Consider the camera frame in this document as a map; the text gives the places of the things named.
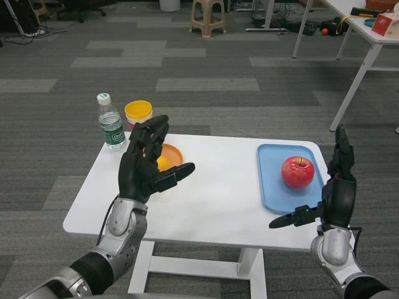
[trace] plastic bottle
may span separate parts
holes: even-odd
[[[100,93],[97,95],[97,101],[100,104],[99,123],[107,146],[113,150],[123,148],[126,145],[126,137],[122,119],[118,110],[112,105],[110,95]]]

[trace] yellow wire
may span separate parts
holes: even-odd
[[[339,25],[338,25],[338,27],[337,27],[337,30],[335,31],[336,34],[340,34],[340,33],[341,33],[341,31],[342,31],[342,26],[344,25],[344,22],[345,22],[347,19],[349,19],[350,17],[364,17],[364,18],[367,18],[367,19],[375,19],[374,17],[370,17],[370,16],[345,16],[345,17],[343,17],[342,20],[340,21],[340,23],[339,23]]]

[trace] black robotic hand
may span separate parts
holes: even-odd
[[[160,172],[156,160],[169,130],[168,116],[160,115],[144,123],[136,123],[130,144],[119,166],[118,183],[121,198],[146,203],[151,194],[177,185],[195,170],[194,163],[175,166]]]
[[[294,224],[305,225],[321,217],[322,224],[347,227],[355,207],[356,179],[350,172],[355,164],[353,146],[349,144],[343,125],[335,132],[335,147],[328,165],[330,179],[322,189],[322,201],[317,207],[300,206],[295,212],[274,219],[269,228],[275,229]]]

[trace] robotic arm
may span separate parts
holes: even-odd
[[[335,142],[328,165],[331,178],[322,189],[322,201],[317,207],[298,207],[292,214],[274,219],[269,227],[301,226],[320,217],[321,225],[317,228],[318,236],[312,242],[310,254],[328,275],[334,293],[344,299],[399,298],[357,263],[357,239],[352,247],[352,233],[348,228],[355,207],[356,179],[350,172],[355,159],[343,125],[335,132]]]
[[[150,195],[176,186],[178,181],[195,170],[193,163],[186,163],[159,172],[156,160],[161,155],[168,129],[166,115],[135,125],[120,162],[119,196],[114,200],[104,238],[88,254],[21,299],[99,295],[134,265],[140,242],[147,231],[145,203]]]

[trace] white desk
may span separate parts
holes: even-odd
[[[322,0],[324,4],[326,4],[328,7],[333,9],[337,14],[339,14],[340,17],[345,17],[345,16],[350,16],[350,12],[353,7],[365,7],[366,3],[365,0]],[[302,18],[302,24],[300,25],[300,30],[298,33],[298,38],[297,42],[295,44],[294,48],[294,53],[292,55],[292,58],[297,57],[297,53],[299,50],[299,45],[300,41],[302,39],[302,33],[304,31],[305,23],[307,20],[307,15],[309,13],[309,10],[312,8],[313,5],[313,0],[308,0],[306,9],[304,12],[304,16]],[[345,96],[344,101],[341,104],[341,107],[339,108],[337,115],[335,116],[330,130],[335,131],[337,126],[339,125],[346,109],[349,106],[350,101],[352,100],[353,96],[355,95],[356,90],[358,89],[358,86],[360,85],[360,82],[363,80],[364,75],[368,70],[381,70],[381,71],[399,71],[399,68],[394,68],[394,67],[373,67],[373,63],[375,59],[378,56],[378,53],[380,52],[381,48],[383,45],[399,45],[399,37],[398,38],[392,38],[392,37],[384,37],[381,36],[380,34],[375,33],[372,31],[370,27],[367,27],[364,24],[365,18],[359,18],[359,17],[350,17],[346,20],[346,22],[349,25],[349,29],[344,37],[344,41],[342,42],[341,48],[337,54],[337,59],[339,59],[342,55],[342,52],[345,49],[345,45],[349,39],[350,33],[352,32],[353,29],[355,29],[362,37],[364,37],[366,40],[371,43],[371,47],[368,50],[368,53],[363,61],[362,66],[359,68],[359,71],[357,72],[357,75],[355,79],[353,80],[353,83],[351,87],[349,88],[349,91],[347,95]]]
[[[307,251],[317,235],[317,223],[269,229],[270,221],[277,216],[261,201],[257,147],[264,143],[306,146],[314,153],[323,180],[327,181],[327,167],[319,147],[306,141],[172,134],[165,142],[179,148],[185,161],[195,163],[196,170],[177,187],[150,198],[148,229],[129,293],[144,292],[148,273],[157,272],[250,280],[252,299],[265,299],[262,249]],[[122,153],[103,146],[65,218],[67,232],[99,233],[108,206],[118,193]],[[242,250],[238,262],[155,257],[154,241],[225,245]]]

